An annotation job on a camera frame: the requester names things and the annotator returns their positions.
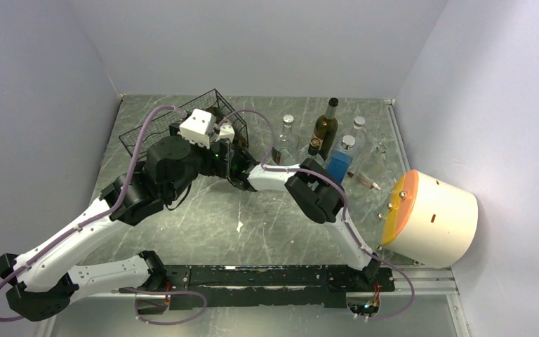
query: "orange lid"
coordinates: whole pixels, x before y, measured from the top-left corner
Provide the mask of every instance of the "orange lid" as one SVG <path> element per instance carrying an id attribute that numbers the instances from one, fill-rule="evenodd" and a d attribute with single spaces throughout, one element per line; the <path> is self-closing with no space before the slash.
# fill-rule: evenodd
<path id="1" fill-rule="evenodd" d="M 414 208 L 414 202 L 418 192 L 418 171 L 410 170 L 406 172 L 394 185 L 392 195 L 390 197 L 390 203 L 393 207 L 390 209 L 390 213 L 385 218 L 385 229 L 383 230 L 382 245 L 387 246 L 391 244 L 394 239 L 403 230 L 407 224 L 412 209 Z"/>

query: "blue bottle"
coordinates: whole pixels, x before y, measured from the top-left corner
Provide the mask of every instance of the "blue bottle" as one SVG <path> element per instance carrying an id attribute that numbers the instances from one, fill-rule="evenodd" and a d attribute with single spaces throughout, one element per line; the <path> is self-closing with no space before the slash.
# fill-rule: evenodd
<path id="1" fill-rule="evenodd" d="M 351 135 L 342 137 L 342 142 L 331 151 L 326 171 L 337 183 L 342 183 L 354 155 L 355 139 Z"/>

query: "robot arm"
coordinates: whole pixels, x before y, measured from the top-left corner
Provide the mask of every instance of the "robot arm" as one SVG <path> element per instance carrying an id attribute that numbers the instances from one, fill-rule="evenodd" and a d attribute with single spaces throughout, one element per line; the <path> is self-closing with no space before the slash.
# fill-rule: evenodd
<path id="1" fill-rule="evenodd" d="M 94 293 L 124 287 L 160 289 L 166 281 L 166 270 L 153 251 L 101 265 L 76 264 L 103 240 L 127 231 L 129 225 L 137 225 L 178 200 L 199 174 L 226 178 L 240 190 L 289 192 L 309 219 L 326 226 L 347 265 L 368 282 L 379 264 L 371 263 L 371 257 L 362 251 L 370 249 L 360 239 L 352 221 L 342 219 L 341 196 L 322 179 L 296 170 L 306 169 L 329 177 L 327 172 L 311 159 L 290 166 L 286 171 L 284 166 L 262 168 L 249 153 L 232 144 L 231 126 L 222 126 L 218 132 L 213 132 L 210 125 L 213 126 L 214 121 L 211 114 L 195 110 L 181 124 L 170 125 L 170 135 L 148 148 L 146 160 L 138 162 L 121 207 L 110 216 L 84 228 L 77 225 L 110 209 L 121 194 L 126 175 L 119 176 L 84 213 L 40 246 L 19 256 L 2 255 L 0 276 L 5 278 L 27 266 L 26 262 L 37 251 L 61 233 L 76 230 L 29 270 L 10 281 L 12 288 L 6 294 L 10 308 L 31 321 L 39 321 Z"/>

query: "clear glass bottle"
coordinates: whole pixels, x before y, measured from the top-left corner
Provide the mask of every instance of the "clear glass bottle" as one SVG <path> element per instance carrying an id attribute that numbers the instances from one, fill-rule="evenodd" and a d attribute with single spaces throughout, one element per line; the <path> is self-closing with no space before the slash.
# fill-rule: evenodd
<path id="1" fill-rule="evenodd" d="M 294 117 L 291 114 L 285 114 L 282 119 L 284 125 L 282 132 L 274 140 L 272 148 L 272 159 L 276 165 L 286 166 L 297 164 L 298 142 L 297 134 L 292 133 L 292 123 Z"/>
<path id="2" fill-rule="evenodd" d="M 352 124 L 352 129 L 350 129 L 347 134 L 354 137 L 354 154 L 352 155 L 352 163 L 348 172 L 355 172 L 360 164 L 360 157 L 362 156 L 362 151 L 366 144 L 366 129 L 365 129 L 365 119 L 364 117 L 356 116 L 354 118 L 354 123 Z"/>
<path id="3" fill-rule="evenodd" d="M 384 145 L 376 145 L 369 153 L 358 158 L 359 163 L 354 174 L 350 173 L 352 170 L 348 170 L 348 176 L 352 179 L 345 188 L 346 194 L 352 199 L 370 204 L 369 199 L 375 198 L 375 193 L 381 191 L 380 184 L 384 185 L 384 173 L 387 170 L 386 151 Z"/>
<path id="4" fill-rule="evenodd" d="M 332 150 L 329 157 L 326 171 L 334 178 L 337 183 L 341 183 L 348 173 L 350 163 L 354 154 L 354 137 L 345 135 L 342 142 Z"/>

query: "glass bottle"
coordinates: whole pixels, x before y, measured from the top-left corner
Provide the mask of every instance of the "glass bottle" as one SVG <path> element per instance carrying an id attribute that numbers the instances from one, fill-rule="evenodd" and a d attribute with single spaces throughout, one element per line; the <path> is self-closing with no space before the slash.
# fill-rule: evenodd
<path id="1" fill-rule="evenodd" d="M 317 138 L 311 139 L 308 145 L 307 158 L 311 158 L 321 165 L 321 167 L 325 167 L 325 161 L 319 155 L 319 149 L 321 149 L 321 141 Z"/>
<path id="2" fill-rule="evenodd" d="M 348 168 L 352 162 L 354 154 L 354 137 L 345 135 L 342 142 L 331 152 L 326 171 L 334 178 L 337 183 L 342 183 Z"/>
<path id="3" fill-rule="evenodd" d="M 284 125 L 282 132 L 274 140 L 272 148 L 272 159 L 276 165 L 286 166 L 297 164 L 298 135 L 292 133 L 292 123 L 294 117 L 291 114 L 285 114 L 282 119 Z"/>
<path id="4" fill-rule="evenodd" d="M 353 200 L 371 204 L 369 199 L 375 198 L 375 193 L 381 191 L 379 184 L 383 185 L 384 173 L 387 170 L 386 151 L 384 145 L 376 145 L 368 154 L 358 158 L 358 167 L 354 173 L 351 173 L 351 169 L 348 170 L 348 176 L 352 179 L 345 186 L 346 194 Z"/>
<path id="5" fill-rule="evenodd" d="M 338 99 L 332 97 L 327 104 L 326 113 L 315 121 L 313 128 L 313 138 L 321 141 L 319 154 L 321 158 L 327 159 L 335 134 L 338 132 L 338 120 L 335 118 L 335 110 L 338 107 Z"/>
<path id="6" fill-rule="evenodd" d="M 352 124 L 352 129 L 347 132 L 347 134 L 354 137 L 354 154 L 352 155 L 352 163 L 350 163 L 350 168 L 348 172 L 355 172 L 360 164 L 360 157 L 362 156 L 362 151 L 366 144 L 366 129 L 365 129 L 365 119 L 364 117 L 356 116 L 354 118 L 354 123 Z"/>

